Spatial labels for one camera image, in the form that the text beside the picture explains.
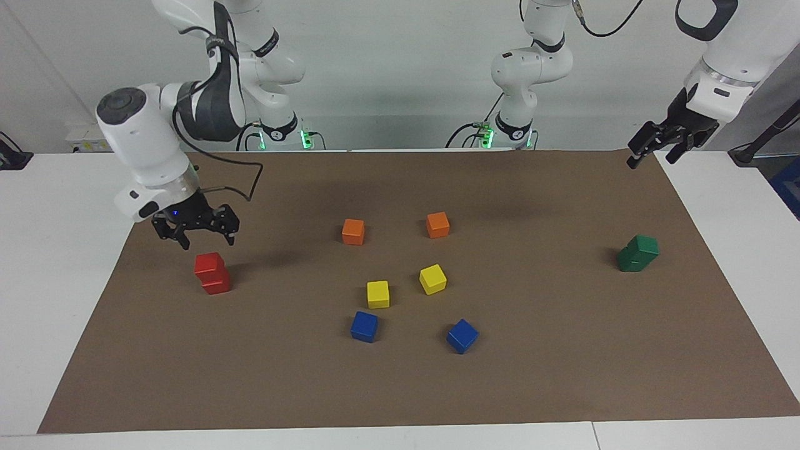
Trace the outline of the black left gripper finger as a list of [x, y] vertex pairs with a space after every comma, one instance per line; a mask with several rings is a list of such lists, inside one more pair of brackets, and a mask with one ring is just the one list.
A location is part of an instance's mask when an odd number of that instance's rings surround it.
[[627, 165], [635, 170], [646, 156], [674, 144], [675, 139], [675, 126], [646, 122], [628, 142], [631, 156], [628, 157]]
[[676, 163], [686, 152], [704, 146], [710, 136], [710, 134], [687, 134], [681, 142], [669, 151], [666, 155], [666, 161], [669, 164]]

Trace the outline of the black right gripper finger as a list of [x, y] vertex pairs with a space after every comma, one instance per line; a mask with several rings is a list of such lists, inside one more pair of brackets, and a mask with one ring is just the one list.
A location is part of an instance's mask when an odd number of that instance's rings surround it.
[[176, 227], [171, 227], [167, 219], [152, 219], [152, 226], [160, 239], [175, 241], [184, 251], [188, 251], [191, 247], [191, 242], [185, 234], [186, 227], [183, 223], [178, 223]]
[[231, 247], [235, 243], [240, 224], [241, 222], [231, 205], [223, 204], [220, 205], [220, 207], [212, 209], [211, 231], [213, 233], [222, 234], [227, 244]]

